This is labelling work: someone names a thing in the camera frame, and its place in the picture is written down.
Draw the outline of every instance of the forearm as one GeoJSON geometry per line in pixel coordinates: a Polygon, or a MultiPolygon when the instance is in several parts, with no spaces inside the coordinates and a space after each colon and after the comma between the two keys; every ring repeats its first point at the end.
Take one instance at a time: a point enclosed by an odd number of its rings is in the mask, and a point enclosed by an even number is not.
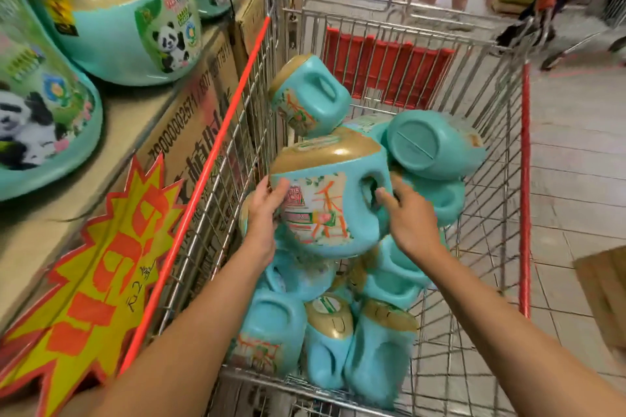
{"type": "Polygon", "coordinates": [[[525,417],[626,415],[626,399],[441,248],[420,267],[525,417]]]}
{"type": "Polygon", "coordinates": [[[199,416],[262,272],[245,245],[108,389],[94,417],[199,416]]]}

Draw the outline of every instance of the starburst price tag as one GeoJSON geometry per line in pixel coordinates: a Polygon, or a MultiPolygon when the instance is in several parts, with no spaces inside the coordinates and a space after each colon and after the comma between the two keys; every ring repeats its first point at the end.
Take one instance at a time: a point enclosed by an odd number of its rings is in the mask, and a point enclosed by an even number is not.
{"type": "Polygon", "coordinates": [[[180,182],[163,183],[162,155],[146,174],[133,158],[124,191],[109,193],[106,214],[84,226],[84,246],[54,265],[53,288],[2,338],[0,363],[13,356],[0,371],[0,396],[41,379],[37,417],[48,417],[87,375],[116,375],[184,210],[180,182]]]}

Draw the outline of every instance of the cart wheel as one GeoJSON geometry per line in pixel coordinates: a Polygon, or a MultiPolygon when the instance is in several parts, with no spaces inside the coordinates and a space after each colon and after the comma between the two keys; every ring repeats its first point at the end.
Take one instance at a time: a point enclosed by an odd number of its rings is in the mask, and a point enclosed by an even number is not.
{"type": "Polygon", "coordinates": [[[626,48],[626,36],[615,40],[613,44],[608,48],[611,53],[617,53],[621,49],[626,48]]]}
{"type": "Polygon", "coordinates": [[[542,63],[542,71],[550,71],[552,68],[558,65],[562,59],[563,59],[562,53],[556,53],[554,55],[547,57],[542,63]]]}

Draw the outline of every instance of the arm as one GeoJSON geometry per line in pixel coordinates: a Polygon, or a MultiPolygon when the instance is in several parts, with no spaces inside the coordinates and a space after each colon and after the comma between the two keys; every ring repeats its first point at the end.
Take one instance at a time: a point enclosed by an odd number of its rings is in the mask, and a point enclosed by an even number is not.
{"type": "Polygon", "coordinates": [[[198,297],[113,382],[93,417],[199,416],[276,243],[272,214],[289,182],[254,192],[244,243],[198,297]]]}
{"type": "Polygon", "coordinates": [[[432,205],[399,177],[392,180],[399,200],[384,190],[377,196],[389,210],[396,244],[437,285],[516,412],[525,417],[626,415],[626,397],[452,257],[439,242],[432,205]]]}

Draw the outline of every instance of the human hand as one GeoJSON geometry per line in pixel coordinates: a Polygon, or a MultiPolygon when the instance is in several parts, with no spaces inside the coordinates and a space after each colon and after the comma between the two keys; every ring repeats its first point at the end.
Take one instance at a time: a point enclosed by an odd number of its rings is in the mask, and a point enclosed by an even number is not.
{"type": "Polygon", "coordinates": [[[259,265],[262,268],[267,267],[274,258],[276,251],[274,231],[277,226],[274,222],[274,212],[285,199],[288,189],[289,180],[281,178],[278,186],[272,191],[269,187],[269,177],[264,176],[252,194],[246,238],[242,247],[248,249],[248,255],[260,257],[259,265]]]}
{"type": "Polygon", "coordinates": [[[389,213],[389,226],[395,244],[420,266],[442,248],[433,205],[414,192],[395,172],[391,173],[391,185],[397,199],[385,188],[379,188],[376,200],[389,213]]]}

